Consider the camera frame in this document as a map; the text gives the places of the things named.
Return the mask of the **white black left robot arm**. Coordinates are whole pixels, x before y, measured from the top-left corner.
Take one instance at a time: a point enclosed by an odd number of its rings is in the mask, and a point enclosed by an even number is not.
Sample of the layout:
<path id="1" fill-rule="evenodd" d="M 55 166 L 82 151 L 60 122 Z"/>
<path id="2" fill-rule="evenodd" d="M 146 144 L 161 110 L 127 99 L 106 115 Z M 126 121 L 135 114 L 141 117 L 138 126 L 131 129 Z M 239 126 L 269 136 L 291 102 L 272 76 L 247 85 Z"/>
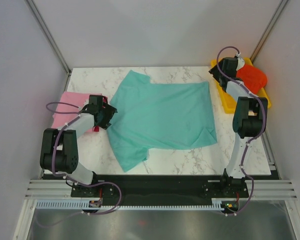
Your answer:
<path id="1" fill-rule="evenodd" d="M 60 117 L 43 132 L 40 167 L 55 177 L 82 185 L 82 191 L 89 197 L 96 196 L 100 185 L 94 181 L 96 174 L 79 161 L 78 138 L 95 128 L 107 130 L 117 109 L 106 96 L 95 94 L 90 94 L 83 106 L 59 101 L 49 102 L 46 109 Z"/>

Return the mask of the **teal t shirt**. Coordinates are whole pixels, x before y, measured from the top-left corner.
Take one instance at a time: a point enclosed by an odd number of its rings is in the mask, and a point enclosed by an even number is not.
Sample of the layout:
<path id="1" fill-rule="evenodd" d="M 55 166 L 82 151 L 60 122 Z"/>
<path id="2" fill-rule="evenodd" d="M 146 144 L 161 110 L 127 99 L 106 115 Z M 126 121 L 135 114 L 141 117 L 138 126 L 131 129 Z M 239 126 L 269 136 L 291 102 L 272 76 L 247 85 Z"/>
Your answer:
<path id="1" fill-rule="evenodd" d="M 217 143 L 207 81 L 151 83 L 129 71 L 110 100 L 117 109 L 107 135 L 124 172 L 147 160 L 150 149 L 191 150 Z"/>

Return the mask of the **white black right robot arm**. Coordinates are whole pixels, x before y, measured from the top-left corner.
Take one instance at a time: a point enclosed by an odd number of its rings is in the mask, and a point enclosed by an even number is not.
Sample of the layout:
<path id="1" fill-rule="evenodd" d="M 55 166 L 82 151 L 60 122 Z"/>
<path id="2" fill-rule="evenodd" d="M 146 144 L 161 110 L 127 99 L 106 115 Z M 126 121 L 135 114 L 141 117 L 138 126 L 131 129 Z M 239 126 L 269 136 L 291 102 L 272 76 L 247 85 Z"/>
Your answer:
<path id="1" fill-rule="evenodd" d="M 225 57 L 209 71 L 222 91 L 236 102 L 232 120 L 234 147 L 219 184 L 219 191 L 225 197 L 232 196 L 237 188 L 244 187 L 247 176 L 244 163 L 249 158 L 253 141 L 264 133 L 267 123 L 267 98 L 250 92 L 237 77 L 237 71 L 244 65 L 245 61 L 241 57 Z"/>

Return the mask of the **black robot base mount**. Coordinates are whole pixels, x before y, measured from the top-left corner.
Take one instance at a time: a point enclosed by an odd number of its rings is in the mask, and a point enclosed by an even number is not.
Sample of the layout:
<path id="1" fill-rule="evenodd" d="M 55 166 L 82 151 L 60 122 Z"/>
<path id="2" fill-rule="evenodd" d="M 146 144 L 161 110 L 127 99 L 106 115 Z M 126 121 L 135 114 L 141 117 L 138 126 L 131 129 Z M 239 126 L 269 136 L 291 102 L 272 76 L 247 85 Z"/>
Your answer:
<path id="1" fill-rule="evenodd" d="M 249 196 L 243 188 L 222 185 L 220 175 L 96 175 L 94 187 L 73 185 L 71 197 L 97 198 L 109 205 L 208 205 L 213 199 Z"/>

